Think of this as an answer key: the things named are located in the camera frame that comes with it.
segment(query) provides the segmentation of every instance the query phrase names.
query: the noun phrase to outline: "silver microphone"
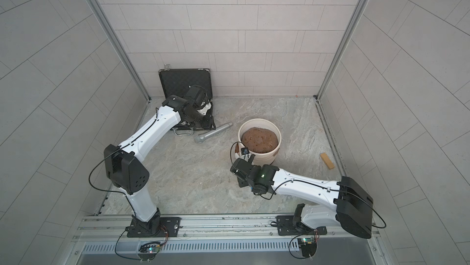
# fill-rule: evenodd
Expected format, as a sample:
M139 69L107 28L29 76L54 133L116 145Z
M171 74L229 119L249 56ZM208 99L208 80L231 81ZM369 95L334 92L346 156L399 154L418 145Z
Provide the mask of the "silver microphone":
M205 141L206 139L210 138L210 137L213 137L214 135L217 135L221 132L223 132L224 130L226 129L229 129L230 127L232 127L233 123L232 122L229 122L229 123L226 123L224 125L221 125L219 127L217 127L217 129L214 129L213 131L210 131L210 132L206 132L206 133L203 133L203 134L199 134L199 135L196 135L194 137L194 141L198 144L202 143L203 141Z

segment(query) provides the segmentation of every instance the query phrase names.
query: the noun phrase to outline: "brown dough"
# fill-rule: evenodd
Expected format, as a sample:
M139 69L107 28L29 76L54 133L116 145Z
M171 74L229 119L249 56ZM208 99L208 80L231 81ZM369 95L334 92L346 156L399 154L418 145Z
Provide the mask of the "brown dough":
M274 150L277 145L277 136L269 129L253 127L242 136L242 143L250 152L259 154L268 153Z

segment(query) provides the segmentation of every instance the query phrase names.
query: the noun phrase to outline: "wooden block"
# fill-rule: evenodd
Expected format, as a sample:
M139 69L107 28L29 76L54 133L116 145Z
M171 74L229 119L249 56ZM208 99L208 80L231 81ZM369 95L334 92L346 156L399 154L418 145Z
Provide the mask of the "wooden block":
M323 162L325 162L326 166L328 167L328 169L333 169L335 168L333 162L329 159L328 155L326 155L326 153L321 153L320 154L320 157L321 159L323 160Z

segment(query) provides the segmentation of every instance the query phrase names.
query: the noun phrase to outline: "white bucket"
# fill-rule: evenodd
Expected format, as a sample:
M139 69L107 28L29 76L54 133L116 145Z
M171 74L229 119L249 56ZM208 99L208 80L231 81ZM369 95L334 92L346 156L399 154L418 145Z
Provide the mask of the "white bucket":
M259 153L250 151L251 154L255 154L255 159L253 160L254 165L263 166L264 164L271 164L272 162L274 162L274 159L276 158L276 155L279 152L279 147L281 146L281 138L282 138L281 132L279 131L279 128L276 125L274 125L274 123L272 123L271 121L267 121L266 119L259 119L259 118L251 119L243 123L240 129L238 129L238 141L242 141L243 134L253 127L268 129L274 132L274 134L277 136L278 144L274 150L268 153L264 153L264 154L259 154ZM245 147L245 146L242 143L238 143L239 152L235 154L236 158L241 157L240 150L242 149L242 147Z

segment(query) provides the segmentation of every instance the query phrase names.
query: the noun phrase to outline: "ventilation grille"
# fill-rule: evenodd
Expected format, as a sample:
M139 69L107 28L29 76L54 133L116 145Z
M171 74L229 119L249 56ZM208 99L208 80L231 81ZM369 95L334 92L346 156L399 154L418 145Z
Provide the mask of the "ventilation grille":
M291 239L255 239L255 240L173 240L168 241L160 250L161 253L212 253L212 252L256 252L256 251L288 251ZM147 241L135 241L136 250L121 251L123 254L136 253L137 247ZM86 242L82 254L114 254L115 241ZM298 251L297 239L291 243L291 251Z

